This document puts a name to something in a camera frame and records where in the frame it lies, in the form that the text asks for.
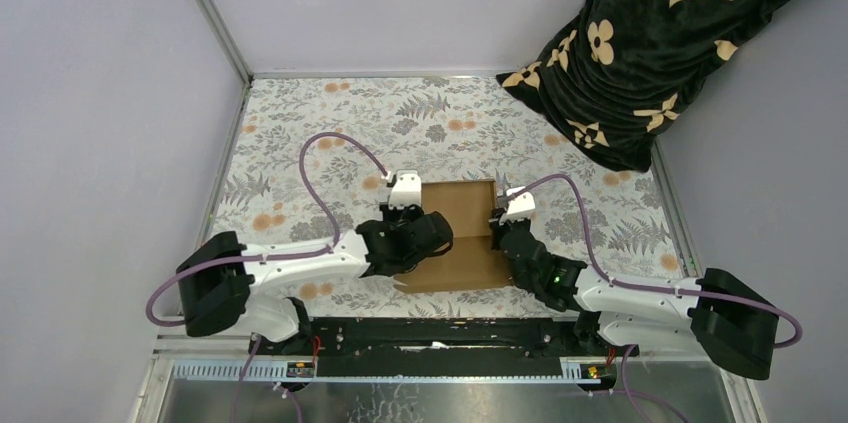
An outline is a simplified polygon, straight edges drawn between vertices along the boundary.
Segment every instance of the metal floor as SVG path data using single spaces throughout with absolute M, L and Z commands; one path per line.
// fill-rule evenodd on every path
M 628 365 L 638 391 L 666 399 L 695 422 L 732 422 L 718 372 L 709 363 Z M 227 423 L 234 382 L 174 380 L 162 422 Z M 622 394 L 589 398 L 574 385 L 313 383 L 297 393 L 308 423 L 597 423 L 639 422 Z M 654 423 L 679 421 L 650 402 L 642 408 Z M 246 383 L 240 423 L 294 423 L 294 403 L 269 383 Z

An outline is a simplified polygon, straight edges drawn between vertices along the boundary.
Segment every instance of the white wall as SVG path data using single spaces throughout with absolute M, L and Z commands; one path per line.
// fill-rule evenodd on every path
M 240 83 L 194 0 L 0 13 L 0 421 L 124 421 Z
M 584 0 L 215 0 L 255 72 L 467 74 L 533 61 Z
M 848 0 L 795 0 L 660 138 L 702 267 L 797 316 L 758 388 L 771 423 L 844 421 Z

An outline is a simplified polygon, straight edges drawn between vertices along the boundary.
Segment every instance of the white bracket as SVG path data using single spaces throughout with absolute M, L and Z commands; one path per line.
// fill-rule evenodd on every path
M 628 314 L 601 313 L 598 336 L 615 346 L 639 345 L 643 353 L 705 356 L 703 347 L 688 328 Z
M 607 273 L 607 276 L 611 282 L 622 281 L 675 291 L 701 289 L 695 278 L 659 279 L 614 273 Z M 688 311 L 698 304 L 698 297 L 695 296 L 675 296 L 611 285 L 591 266 L 580 272 L 576 286 L 578 290 L 574 301 L 586 311 L 638 315 L 687 330 L 691 323 Z
M 506 190 L 506 196 L 512 196 L 519 191 L 523 190 L 523 186 L 519 186 L 518 188 L 510 188 Z M 506 207 L 506 213 L 501 216 L 500 224 L 503 225 L 507 221 L 520 221 L 526 220 L 533 216 L 533 212 L 536 211 L 536 200 L 533 198 L 533 195 L 528 191 L 523 195 L 520 195 L 518 198 L 510 200 L 509 204 Z
M 394 186 L 389 194 L 389 208 L 403 209 L 408 206 L 421 206 L 421 177 L 415 170 L 398 170 L 394 176 Z
M 286 340 L 297 334 L 298 319 L 292 302 L 280 298 L 281 289 L 332 278 L 359 278 L 368 270 L 370 265 L 365 260 L 368 247 L 354 230 L 342 234 L 330 253 L 311 258 L 268 260 L 269 256 L 315 251 L 331 244 L 329 238 L 287 245 L 248 244 L 242 255 L 262 255 L 264 260 L 244 263 L 244 271 L 253 276 L 253 283 L 250 297 L 244 304 L 245 312 L 233 325 L 233 330 L 259 333 L 273 342 Z

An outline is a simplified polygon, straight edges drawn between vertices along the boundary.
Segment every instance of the orange flower pattern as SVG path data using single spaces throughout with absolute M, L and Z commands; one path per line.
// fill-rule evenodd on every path
M 614 38 L 609 41 L 615 44 Z M 336 131 L 362 142 L 387 168 L 418 170 L 425 181 L 493 179 L 503 190 L 556 171 L 569 174 L 587 198 L 592 240 L 607 269 L 664 278 L 681 271 L 651 174 L 614 173 L 595 165 L 572 141 L 603 145 L 603 128 L 575 121 L 565 128 L 566 137 L 507 97 L 493 79 L 256 80 L 245 113 L 210 234 L 234 230 L 240 240 L 260 244 L 332 234 L 300 181 L 298 153 L 309 136 Z M 646 115 L 645 124 L 654 116 Z M 305 163 L 343 231 L 378 216 L 377 202 L 385 201 L 388 189 L 352 145 L 322 138 L 308 150 Z M 552 252 L 581 252 L 580 216 L 567 186 L 551 183 L 534 196 L 534 234 Z M 300 298 L 316 316 L 550 314 L 515 288 L 405 295 L 389 278 L 304 282 L 280 295 Z

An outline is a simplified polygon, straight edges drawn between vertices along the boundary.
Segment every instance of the fern leaf pattern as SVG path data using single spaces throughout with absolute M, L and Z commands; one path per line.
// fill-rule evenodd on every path
M 387 168 L 415 169 L 429 182 L 492 180 L 502 193 L 550 173 L 566 173 L 583 195 L 592 244 L 605 268 L 676 275 L 661 264 L 678 252 L 652 176 L 613 174 L 594 164 L 488 78 L 255 80 L 210 234 L 234 230 L 241 241 L 260 244 L 329 238 L 333 226 L 298 170 L 303 142 L 326 131 L 350 135 Z M 342 232 L 379 218 L 377 205 L 388 189 L 353 145 L 332 137 L 315 142 L 306 150 L 304 170 Z M 555 254 L 586 261 L 582 219 L 568 185 L 552 182 L 533 196 L 536 238 Z M 514 287 L 420 294 L 395 285 L 392 278 L 375 276 L 304 282 L 278 293 L 300 298 L 316 316 L 553 314 Z

